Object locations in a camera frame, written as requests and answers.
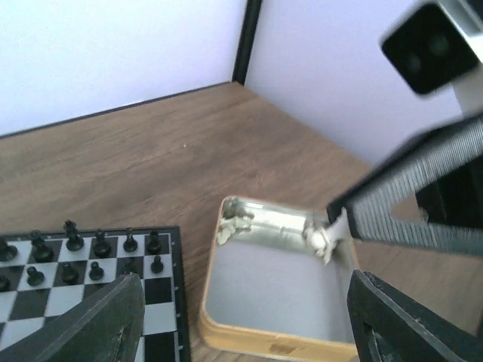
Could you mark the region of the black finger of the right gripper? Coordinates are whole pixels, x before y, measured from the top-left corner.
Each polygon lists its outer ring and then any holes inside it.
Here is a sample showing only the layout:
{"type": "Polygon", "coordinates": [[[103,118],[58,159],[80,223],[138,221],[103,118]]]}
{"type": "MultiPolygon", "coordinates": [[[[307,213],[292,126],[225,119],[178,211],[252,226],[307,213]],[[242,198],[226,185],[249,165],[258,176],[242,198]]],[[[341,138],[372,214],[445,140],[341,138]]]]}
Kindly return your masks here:
{"type": "Polygon", "coordinates": [[[420,190],[478,157],[481,115],[418,133],[327,205],[329,225],[345,225],[345,238],[481,256],[482,225],[430,223],[416,199],[420,190]]]}

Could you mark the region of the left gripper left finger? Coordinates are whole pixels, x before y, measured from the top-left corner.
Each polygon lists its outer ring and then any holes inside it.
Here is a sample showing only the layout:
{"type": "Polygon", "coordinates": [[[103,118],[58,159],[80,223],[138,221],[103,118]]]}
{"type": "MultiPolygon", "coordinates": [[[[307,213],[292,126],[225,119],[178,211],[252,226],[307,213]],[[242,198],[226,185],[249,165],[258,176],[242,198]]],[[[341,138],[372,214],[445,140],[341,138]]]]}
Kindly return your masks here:
{"type": "Polygon", "coordinates": [[[2,361],[134,361],[143,331],[140,277],[121,275],[46,327],[1,352],[2,361]]]}

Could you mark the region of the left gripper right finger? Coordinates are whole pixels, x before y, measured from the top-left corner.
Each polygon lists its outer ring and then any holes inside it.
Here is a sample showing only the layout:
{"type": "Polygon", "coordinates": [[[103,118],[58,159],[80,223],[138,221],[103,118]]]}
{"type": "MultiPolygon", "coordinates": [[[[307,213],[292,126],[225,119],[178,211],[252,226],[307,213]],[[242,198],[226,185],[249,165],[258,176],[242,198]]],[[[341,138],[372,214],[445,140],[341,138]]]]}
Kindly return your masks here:
{"type": "Polygon", "coordinates": [[[360,361],[482,360],[482,338],[370,272],[352,273],[347,307],[360,361]]]}

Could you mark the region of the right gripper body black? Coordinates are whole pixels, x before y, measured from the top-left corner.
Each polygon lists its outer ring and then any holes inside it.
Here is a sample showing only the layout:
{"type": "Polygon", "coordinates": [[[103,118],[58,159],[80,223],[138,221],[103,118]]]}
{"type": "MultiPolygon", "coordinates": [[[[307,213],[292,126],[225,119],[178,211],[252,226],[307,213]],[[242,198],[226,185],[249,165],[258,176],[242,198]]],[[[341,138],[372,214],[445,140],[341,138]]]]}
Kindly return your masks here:
{"type": "Polygon", "coordinates": [[[429,184],[416,194],[428,222],[452,226],[482,225],[482,157],[429,184]]]}

